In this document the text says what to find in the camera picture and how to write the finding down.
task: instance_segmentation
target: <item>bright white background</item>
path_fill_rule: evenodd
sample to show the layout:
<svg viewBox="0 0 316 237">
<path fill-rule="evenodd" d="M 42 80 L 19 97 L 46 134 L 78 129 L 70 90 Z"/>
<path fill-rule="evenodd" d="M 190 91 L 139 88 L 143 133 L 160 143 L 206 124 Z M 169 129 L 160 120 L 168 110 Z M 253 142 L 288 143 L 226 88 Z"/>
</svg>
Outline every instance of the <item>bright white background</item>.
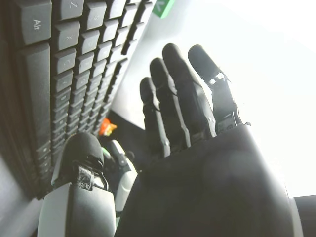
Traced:
<svg viewBox="0 0 316 237">
<path fill-rule="evenodd" d="M 151 16 L 114 102 L 144 127 L 139 82 L 163 46 L 201 44 L 245 103 L 267 160 L 291 196 L 316 194 L 316 5 L 300 0 L 176 0 Z"/>
</svg>

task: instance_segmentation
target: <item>black keyboard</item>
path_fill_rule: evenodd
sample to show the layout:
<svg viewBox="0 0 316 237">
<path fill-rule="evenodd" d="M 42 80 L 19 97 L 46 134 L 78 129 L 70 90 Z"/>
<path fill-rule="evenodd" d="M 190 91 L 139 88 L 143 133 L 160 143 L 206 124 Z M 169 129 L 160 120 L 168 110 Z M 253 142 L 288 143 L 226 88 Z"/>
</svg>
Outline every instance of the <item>black keyboard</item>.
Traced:
<svg viewBox="0 0 316 237">
<path fill-rule="evenodd" d="M 77 132 L 98 135 L 155 3 L 4 1 L 0 40 L 10 60 L 2 68 L 14 82 L 1 79 L 1 91 L 10 91 L 3 100 L 11 96 L 21 117 L 1 104 L 13 156 L 32 194 L 49 191 L 67 138 Z M 13 124 L 21 122 L 25 129 L 17 131 Z"/>
</svg>

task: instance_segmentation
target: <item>computer keyboard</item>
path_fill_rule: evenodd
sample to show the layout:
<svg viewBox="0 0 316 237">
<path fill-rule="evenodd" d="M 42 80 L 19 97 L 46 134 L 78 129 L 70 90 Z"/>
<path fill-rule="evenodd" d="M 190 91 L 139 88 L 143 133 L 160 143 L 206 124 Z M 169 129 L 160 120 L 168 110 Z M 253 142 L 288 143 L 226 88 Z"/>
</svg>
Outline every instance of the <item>computer keyboard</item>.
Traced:
<svg viewBox="0 0 316 237">
<path fill-rule="evenodd" d="M 66 139 L 84 131 L 98 135 L 155 3 L 5 1 L 0 39 L 8 48 L 29 139 L 23 147 L 29 151 L 16 159 L 37 197 L 50 189 Z"/>
</svg>

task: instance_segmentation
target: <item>robotic hand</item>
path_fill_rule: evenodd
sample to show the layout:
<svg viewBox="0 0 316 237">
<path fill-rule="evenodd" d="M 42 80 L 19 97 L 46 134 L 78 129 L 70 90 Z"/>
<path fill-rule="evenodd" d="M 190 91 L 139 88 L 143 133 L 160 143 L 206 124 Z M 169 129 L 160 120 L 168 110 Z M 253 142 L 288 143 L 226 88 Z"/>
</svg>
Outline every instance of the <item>robotic hand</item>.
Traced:
<svg viewBox="0 0 316 237">
<path fill-rule="evenodd" d="M 128 163 L 122 149 L 112 142 L 103 155 L 92 135 L 71 137 L 55 168 L 57 188 L 44 199 L 38 236 L 295 236 L 300 222 L 286 189 L 242 124 L 227 76 L 201 46 L 191 48 L 189 61 L 210 88 L 211 109 L 178 48 L 168 44 L 162 54 L 140 85 L 152 165 L 127 175 L 132 182 L 122 181 L 128 187 L 114 201 L 103 174 L 116 161 Z"/>
</svg>

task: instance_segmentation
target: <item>back of robotic hand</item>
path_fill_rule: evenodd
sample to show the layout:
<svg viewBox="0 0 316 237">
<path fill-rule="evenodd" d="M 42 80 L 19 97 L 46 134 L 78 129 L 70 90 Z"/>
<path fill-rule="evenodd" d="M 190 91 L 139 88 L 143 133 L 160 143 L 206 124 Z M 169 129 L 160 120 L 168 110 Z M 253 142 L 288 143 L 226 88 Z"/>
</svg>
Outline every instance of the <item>back of robotic hand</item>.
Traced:
<svg viewBox="0 0 316 237">
<path fill-rule="evenodd" d="M 209 87 L 204 92 L 177 46 L 166 45 L 162 55 L 140 84 L 153 164 L 138 174 L 116 236 L 302 236 L 225 73 L 193 46 L 188 57 Z"/>
</svg>

